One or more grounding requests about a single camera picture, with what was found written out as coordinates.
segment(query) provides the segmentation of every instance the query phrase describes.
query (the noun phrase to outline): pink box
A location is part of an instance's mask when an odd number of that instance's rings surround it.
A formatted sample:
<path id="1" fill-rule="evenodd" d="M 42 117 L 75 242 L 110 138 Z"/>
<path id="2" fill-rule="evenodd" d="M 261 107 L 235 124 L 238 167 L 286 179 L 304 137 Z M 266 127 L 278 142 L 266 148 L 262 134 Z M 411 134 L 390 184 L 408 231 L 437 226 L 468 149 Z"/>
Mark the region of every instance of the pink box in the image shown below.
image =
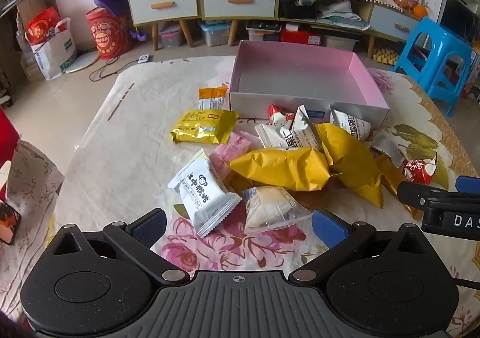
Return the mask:
<path id="1" fill-rule="evenodd" d="M 267 118 L 268 106 L 305 105 L 330 121 L 330 106 L 379 128 L 389 108 L 354 52 L 282 42 L 242 41 L 230 84 L 230 109 L 241 118 Z"/>

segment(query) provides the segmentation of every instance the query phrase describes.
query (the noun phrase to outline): drawer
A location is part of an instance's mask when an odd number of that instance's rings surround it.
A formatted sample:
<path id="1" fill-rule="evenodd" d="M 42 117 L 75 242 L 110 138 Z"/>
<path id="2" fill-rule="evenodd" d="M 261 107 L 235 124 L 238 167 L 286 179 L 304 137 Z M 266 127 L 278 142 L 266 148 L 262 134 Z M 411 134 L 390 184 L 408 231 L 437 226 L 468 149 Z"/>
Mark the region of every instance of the drawer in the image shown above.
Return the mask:
<path id="1" fill-rule="evenodd" d="M 274 17 L 275 0 L 203 0 L 205 17 Z"/>
<path id="2" fill-rule="evenodd" d="M 375 5 L 370 18 L 370 29 L 388 34 L 402 40 L 407 40 L 419 23 L 399 11 Z"/>
<path id="3" fill-rule="evenodd" d="M 197 16 L 197 0 L 130 0 L 133 23 Z"/>

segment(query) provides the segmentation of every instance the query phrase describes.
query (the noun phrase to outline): wooden leg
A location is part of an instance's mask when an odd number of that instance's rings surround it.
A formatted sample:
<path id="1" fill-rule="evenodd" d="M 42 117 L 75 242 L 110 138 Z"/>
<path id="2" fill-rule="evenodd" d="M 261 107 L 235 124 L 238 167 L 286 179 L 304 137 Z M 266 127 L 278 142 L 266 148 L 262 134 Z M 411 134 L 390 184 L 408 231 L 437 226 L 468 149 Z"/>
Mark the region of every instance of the wooden leg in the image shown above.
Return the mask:
<path id="1" fill-rule="evenodd" d="M 371 57 L 374 55 L 374 46 L 375 46 L 375 36 L 370 35 L 370 38 L 368 39 L 368 52 L 367 52 L 367 58 L 371 59 Z"/>
<path id="2" fill-rule="evenodd" d="M 229 34 L 229 46 L 232 46 L 235 42 L 235 36 L 237 35 L 237 27 L 239 25 L 238 23 L 238 20 L 232 20 L 232 27 L 230 28 Z"/>
<path id="3" fill-rule="evenodd" d="M 158 23 L 152 24 L 153 51 L 158 51 Z"/>
<path id="4" fill-rule="evenodd" d="M 183 31 L 183 35 L 185 39 L 187 39 L 187 44 L 190 48 L 193 48 L 194 41 L 191 40 L 190 30 L 188 29 L 188 23 L 186 20 L 179 20 L 180 26 L 182 27 L 181 30 Z"/>

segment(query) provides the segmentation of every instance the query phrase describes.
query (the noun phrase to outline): pink snack package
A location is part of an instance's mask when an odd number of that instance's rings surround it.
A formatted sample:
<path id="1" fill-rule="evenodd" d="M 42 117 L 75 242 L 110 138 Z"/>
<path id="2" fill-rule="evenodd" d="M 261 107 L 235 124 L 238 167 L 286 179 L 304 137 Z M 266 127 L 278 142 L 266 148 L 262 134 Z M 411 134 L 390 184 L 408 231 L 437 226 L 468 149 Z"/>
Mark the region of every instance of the pink snack package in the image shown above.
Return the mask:
<path id="1" fill-rule="evenodd" d="M 231 171 L 225 162 L 233 161 L 247 153 L 256 140 L 258 139 L 255 136 L 245 131 L 235 130 L 230 134 L 226 145 L 217 146 L 209 157 L 220 180 L 223 181 Z"/>

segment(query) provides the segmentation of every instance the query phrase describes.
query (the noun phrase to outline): drawer handle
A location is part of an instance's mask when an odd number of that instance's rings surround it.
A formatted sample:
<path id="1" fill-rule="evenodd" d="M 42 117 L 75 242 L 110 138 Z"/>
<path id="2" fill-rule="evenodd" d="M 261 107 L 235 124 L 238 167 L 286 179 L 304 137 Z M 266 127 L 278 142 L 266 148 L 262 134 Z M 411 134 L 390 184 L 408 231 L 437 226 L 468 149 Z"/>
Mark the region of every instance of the drawer handle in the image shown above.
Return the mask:
<path id="1" fill-rule="evenodd" d="M 175 5 L 173 1 L 169 2 L 160 2 L 158 4 L 152 4 L 152 9 L 165 9 L 165 8 L 171 8 Z"/>
<path id="2" fill-rule="evenodd" d="M 253 4 L 254 0 L 227 0 L 231 4 Z"/>
<path id="3" fill-rule="evenodd" d="M 394 26 L 395 26 L 395 28 L 397 28 L 399 31 L 405 32 L 405 33 L 407 33 L 407 34 L 410 33 L 410 28 L 408 28 L 408 27 L 404 27 L 403 25 L 400 25 L 400 24 L 397 24 L 397 23 L 394 23 Z"/>

